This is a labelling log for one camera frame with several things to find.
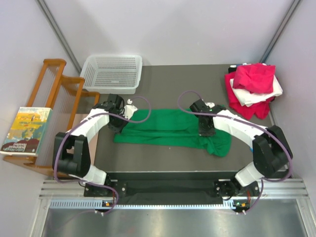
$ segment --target metal frame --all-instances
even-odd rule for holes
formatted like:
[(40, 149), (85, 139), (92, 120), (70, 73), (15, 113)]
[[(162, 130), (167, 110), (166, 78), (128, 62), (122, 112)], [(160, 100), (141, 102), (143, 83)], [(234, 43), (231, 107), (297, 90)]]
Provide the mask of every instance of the metal frame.
[[(50, 208), (59, 209), (106, 209), (102, 202), (111, 197), (84, 197), (84, 187), (77, 182), (59, 184), (55, 180), (45, 180), (39, 195), (39, 205), (34, 220), (32, 237), (40, 237)], [(316, 215), (302, 179), (287, 179), (280, 183), (264, 181), (261, 199), (295, 199), (309, 237), (316, 236)], [(115, 209), (231, 209), (231, 201), (214, 205), (118, 205)]]
[(294, 0), (290, 6), (290, 8), (288, 9), (288, 11), (285, 14), (285, 17), (283, 18), (283, 20), (281, 21), (279, 27), (277, 28), (275, 34), (273, 35), (267, 49), (265, 50), (264, 54), (262, 55), (261, 59), (259, 62), (261, 63), (265, 63), (267, 61), (267, 58), (270, 56), (273, 48), (275, 47), (277, 41), (280, 39), (285, 27), (287, 26), (287, 24), (289, 23), (290, 19), (292, 18), (295, 10), (297, 9), (297, 7), (299, 6), (299, 4), (301, 3), (302, 0)]
[(76, 71), (80, 75), (82, 68), (81, 68), (78, 60), (76, 59), (73, 51), (71, 50), (68, 42), (66, 41), (66, 38), (64, 37), (62, 31), (60, 30), (60, 28), (59, 28), (54, 16), (50, 12), (45, 0), (35, 0), (35, 1), (39, 5), (40, 9), (42, 10), (43, 15), (46, 17), (48, 23), (52, 27), (52, 30), (54, 31), (56, 37), (58, 38), (61, 46), (64, 48), (65, 52), (69, 56), (71, 62), (74, 65), (74, 68), (76, 69)]
[[(35, 0), (35, 1), (38, 3), (40, 9), (43, 12), (43, 15), (46, 17), (46, 19), (48, 20), (49, 24), (51, 25), (54, 33), (56, 34), (56, 37), (58, 38), (60, 44), (62, 45), (62, 47), (64, 48), (65, 52), (69, 56), (69, 58), (70, 58), (71, 62), (73, 63), (75, 69), (80, 74), (82, 68), (81, 68), (78, 60), (76, 59), (73, 51), (71, 50), (71, 48), (70, 48), (65, 36), (63, 35), (62, 31), (60, 30), (60, 28), (59, 28), (54, 16), (50, 12), (45, 0)], [(285, 27), (289, 23), (291, 17), (293, 16), (295, 10), (297, 9), (297, 7), (299, 6), (301, 1), (302, 0), (294, 0), (292, 2), (290, 8), (288, 9), (288, 11), (285, 14), (285, 17), (281, 21), (281, 23), (280, 23), (279, 27), (277, 28), (274, 36), (272, 37), (267, 49), (265, 50), (263, 56), (261, 57), (261, 59), (260, 59), (261, 63), (265, 63), (266, 62), (266, 60), (269, 57), (271, 51), (273, 50), (275, 44), (277, 43), (277, 41), (281, 37)]]

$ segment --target wooden rack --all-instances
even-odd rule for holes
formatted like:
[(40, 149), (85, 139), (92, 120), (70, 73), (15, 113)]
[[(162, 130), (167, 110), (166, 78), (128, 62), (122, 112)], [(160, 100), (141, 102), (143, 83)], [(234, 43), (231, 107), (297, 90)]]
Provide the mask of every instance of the wooden rack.
[[(44, 153), (41, 154), (40, 151), (38, 157), (5, 156), (3, 160), (37, 173), (48, 176), (53, 175), (51, 161), (54, 140), (52, 138), (58, 131), (67, 131), (72, 128), (81, 97), (95, 97), (94, 104), (98, 103), (100, 97), (98, 92), (82, 90), (83, 78), (63, 75), (65, 66), (66, 61), (63, 59), (45, 59), (26, 105), (27, 107), (49, 107), (53, 109), (53, 116), (48, 126), (48, 131), (50, 132), (47, 131), (41, 147), (41, 151), (44, 150)], [(39, 159), (42, 159), (42, 163), (46, 161), (46, 164), (38, 165), (37, 161), (40, 161)]]

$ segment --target cable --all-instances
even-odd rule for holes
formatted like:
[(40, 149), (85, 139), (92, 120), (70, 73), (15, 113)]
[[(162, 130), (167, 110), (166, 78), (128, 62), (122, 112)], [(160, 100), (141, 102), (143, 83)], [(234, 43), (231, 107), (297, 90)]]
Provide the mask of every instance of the cable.
[(79, 184), (81, 187), (85, 188), (85, 186), (84, 186), (84, 185), (82, 185), (79, 181), (78, 181), (78, 184)]
[(125, 102), (124, 102), (124, 100), (122, 100), (122, 102), (123, 102), (123, 106), (120, 108), (119, 113), (118, 113), (121, 116), (125, 113), (125, 108), (124, 108), (125, 107)]
[[(143, 120), (140, 120), (140, 121), (133, 121), (133, 120), (129, 120), (129, 119), (126, 119), (124, 117), (121, 117), (119, 115), (116, 115), (116, 114), (112, 114), (112, 113), (108, 113), (108, 112), (104, 112), (104, 113), (98, 113), (98, 114), (95, 114), (95, 115), (92, 115), (91, 117), (81, 121), (78, 125), (74, 126), (72, 129), (69, 130), (69, 132), (66, 133), (65, 137), (63, 138), (62, 142), (60, 143), (60, 146), (58, 148), (58, 151), (57, 151), (57, 154), (56, 154), (56, 160), (55, 160), (55, 165), (54, 165), (54, 178), (55, 180), (58, 182), (58, 183), (70, 183), (70, 182), (80, 182), (80, 181), (84, 181), (84, 180), (81, 180), (81, 179), (76, 179), (76, 180), (70, 180), (70, 181), (61, 181), (58, 176), (57, 176), (57, 166), (58, 166), (58, 160), (59, 160), (59, 157), (61, 155), (61, 152), (62, 152), (62, 149), (64, 147), (64, 144), (66, 142), (66, 140), (68, 139), (68, 137), (70, 136), (70, 134), (75, 131), (77, 128), (79, 128), (80, 126), (82, 126), (83, 124), (85, 124), (89, 119), (91, 118), (95, 118), (97, 116), (101, 116), (101, 115), (110, 115), (110, 116), (114, 116), (114, 117), (117, 117), (119, 119), (122, 119), (124, 121), (127, 121), (127, 122), (131, 122), (131, 123), (142, 123), (142, 122), (145, 122), (149, 117), (150, 117), (150, 114), (152, 112), (152, 107), (151, 107), (151, 104), (149, 103), (149, 101), (143, 97), (143, 96), (135, 96), (134, 98), (132, 98), (131, 100), (133, 99), (138, 99), (138, 98), (141, 98), (143, 100), (145, 100), (148, 104), (148, 107), (149, 107), (149, 111), (148, 111), (148, 114), (147, 114), (147, 117), (144, 118)], [(111, 206), (111, 209), (109, 209), (107, 212), (105, 212), (104, 214), (109, 214), (111, 211), (113, 211), (114, 207), (116, 206), (116, 204), (118, 203), (119, 201), (119, 194), (117, 193), (117, 191), (110, 187), (110, 186), (106, 186), (106, 185), (100, 185), (100, 184), (94, 184), (94, 183), (90, 183), (90, 185), (93, 185), (93, 186), (97, 186), (97, 187), (101, 187), (101, 188), (106, 188), (106, 189), (109, 189), (111, 190), (113, 193), (115, 193), (115, 196), (117, 197), (115, 199), (115, 202), (112, 204)], [(92, 212), (92, 210), (89, 210), (89, 211), (83, 211), (83, 212), (80, 212), (78, 213), (77, 215), (73, 216), (72, 218), (70, 218), (64, 225), (62, 225), (62, 227), (64, 227), (68, 222), (72, 221), (74, 218), (76, 218), (77, 216), (83, 214), (83, 213), (87, 213), (87, 212)]]
[(224, 200), (224, 201), (229, 201), (233, 197), (233, 195), (230, 195), (228, 198), (225, 199), (222, 197), (222, 195), (220, 195), (220, 196), (221, 196), (222, 200)]
[(249, 191), (249, 190), (247, 190), (247, 201), (248, 201), (248, 203), (250, 204), (251, 195), (250, 195), (250, 191)]
[(189, 93), (189, 92), (192, 92), (192, 93), (195, 93), (196, 95), (198, 95), (198, 97), (200, 99), (202, 99), (202, 97), (196, 92), (196, 91), (192, 91), (192, 90), (187, 90), (187, 91), (184, 91), (178, 98), (178, 107), (180, 110), (182, 110), (183, 112), (185, 113), (188, 113), (188, 114), (191, 114), (191, 115), (204, 115), (204, 116), (213, 116), (213, 117), (221, 117), (221, 118), (226, 118), (226, 119), (234, 119), (234, 121), (237, 121), (237, 122), (240, 122), (240, 123), (243, 123), (243, 124), (246, 124), (246, 125), (249, 125), (249, 126), (252, 126), (252, 127), (255, 127), (259, 130), (261, 130), (262, 132), (266, 133), (268, 136), (270, 136), (273, 140), (275, 140), (275, 142), (282, 148), (282, 150), (284, 151), (284, 153), (286, 154), (286, 157), (288, 159), (288, 173), (281, 179), (277, 179), (277, 180), (272, 180), (272, 179), (267, 179), (267, 178), (263, 178), (269, 182), (281, 182), (281, 181), (284, 181), (286, 180), (287, 178), (289, 178), (292, 174), (292, 171), (293, 171), (293, 165), (292, 165), (292, 159), (291, 159), (291, 156), (289, 154), (289, 152), (287, 151), (287, 149), (285, 148), (285, 146), (282, 144), (282, 142), (280, 142), (273, 134), (271, 134), (269, 131), (265, 130), (264, 128), (254, 124), (254, 123), (251, 123), (251, 122), (247, 122), (247, 121), (243, 121), (243, 120), (240, 120), (240, 119), (237, 119), (237, 118), (233, 118), (233, 117), (230, 117), (230, 116), (226, 116), (226, 115), (218, 115), (218, 114), (209, 114), (209, 113), (196, 113), (196, 112), (191, 112), (191, 111), (187, 111), (185, 109), (183, 109), (181, 106), (180, 106), (180, 100), (182, 98), (183, 95)]
[(255, 200), (255, 202), (253, 203), (253, 205), (250, 206), (249, 209), (245, 211), (245, 213), (248, 213), (250, 210), (252, 210), (257, 205), (259, 199), (261, 198), (262, 193), (263, 193), (263, 180), (261, 179), (261, 190), (260, 190), (260, 193), (259, 193), (257, 199)]

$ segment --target white cloth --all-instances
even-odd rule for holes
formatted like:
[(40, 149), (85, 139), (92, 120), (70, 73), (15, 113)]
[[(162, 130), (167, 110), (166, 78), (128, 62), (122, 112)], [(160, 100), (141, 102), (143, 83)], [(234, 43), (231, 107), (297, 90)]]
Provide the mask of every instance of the white cloth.
[(280, 84), (278, 83), (277, 78), (275, 76), (274, 76), (273, 84), (272, 84), (273, 85), (273, 92), (270, 94), (257, 94), (257, 93), (251, 94), (249, 91), (247, 91), (245, 89), (235, 89), (235, 88), (233, 88), (233, 82), (234, 82), (234, 79), (230, 79), (230, 84), (231, 84), (231, 87), (233, 89), (233, 92), (242, 106), (245, 105), (247, 107), (250, 107), (253, 104), (259, 103), (261, 101), (266, 101), (270, 97), (280, 96), (283, 93), (283, 90), (282, 90), (282, 88), (281, 88)]

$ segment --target pile of clothes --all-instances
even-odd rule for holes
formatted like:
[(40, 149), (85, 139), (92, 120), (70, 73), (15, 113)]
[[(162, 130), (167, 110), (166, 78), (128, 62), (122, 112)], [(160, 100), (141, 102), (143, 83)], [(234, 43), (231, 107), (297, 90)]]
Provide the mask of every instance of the pile of clothes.
[(253, 115), (265, 119), (269, 103), (283, 93), (275, 77), (276, 67), (256, 63), (233, 65), (228, 71), (225, 85), (229, 106), (247, 120)]

